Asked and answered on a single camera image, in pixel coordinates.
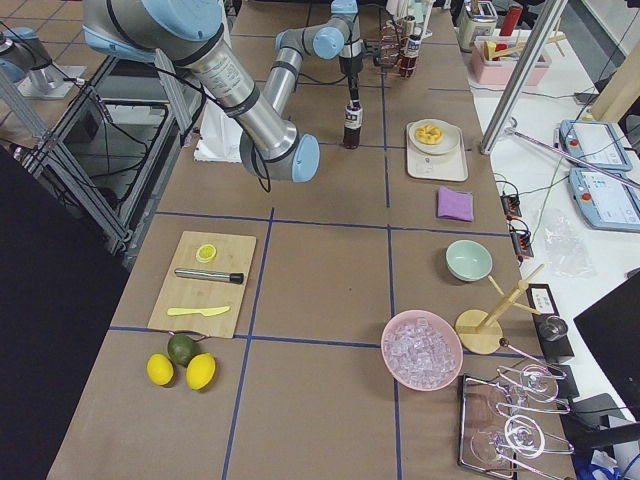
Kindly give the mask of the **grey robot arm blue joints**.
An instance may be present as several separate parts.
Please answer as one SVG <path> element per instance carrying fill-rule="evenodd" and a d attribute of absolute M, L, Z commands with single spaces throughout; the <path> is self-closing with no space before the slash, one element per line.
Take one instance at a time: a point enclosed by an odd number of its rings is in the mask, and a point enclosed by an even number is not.
<path fill-rule="evenodd" d="M 68 69 L 54 62 L 29 27 L 1 32 L 1 71 L 27 98 L 62 99 L 72 88 Z"/>

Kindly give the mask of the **second grey robot arm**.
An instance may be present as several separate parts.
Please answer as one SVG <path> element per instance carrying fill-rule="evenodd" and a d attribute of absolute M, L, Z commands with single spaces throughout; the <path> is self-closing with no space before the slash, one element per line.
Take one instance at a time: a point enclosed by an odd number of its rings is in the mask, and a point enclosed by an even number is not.
<path fill-rule="evenodd" d="M 259 179 L 307 182 L 318 170 L 317 139 L 281 116 L 305 58 L 338 58 L 350 94 L 357 94 L 363 42 L 354 1 L 332 2 L 324 24 L 280 33 L 265 87 L 224 40 L 223 8 L 216 1 L 86 1 L 83 11 L 85 40 L 94 50 L 142 63 L 163 52 L 189 70 L 242 128 L 241 161 Z"/>

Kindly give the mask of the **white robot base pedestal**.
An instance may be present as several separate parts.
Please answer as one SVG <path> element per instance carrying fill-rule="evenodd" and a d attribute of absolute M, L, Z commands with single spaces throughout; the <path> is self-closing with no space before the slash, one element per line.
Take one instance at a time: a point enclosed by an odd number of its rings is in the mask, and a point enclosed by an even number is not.
<path fill-rule="evenodd" d="M 202 162 L 240 163 L 241 134 L 242 129 L 235 120 L 228 118 L 216 104 L 207 101 L 194 159 Z"/>

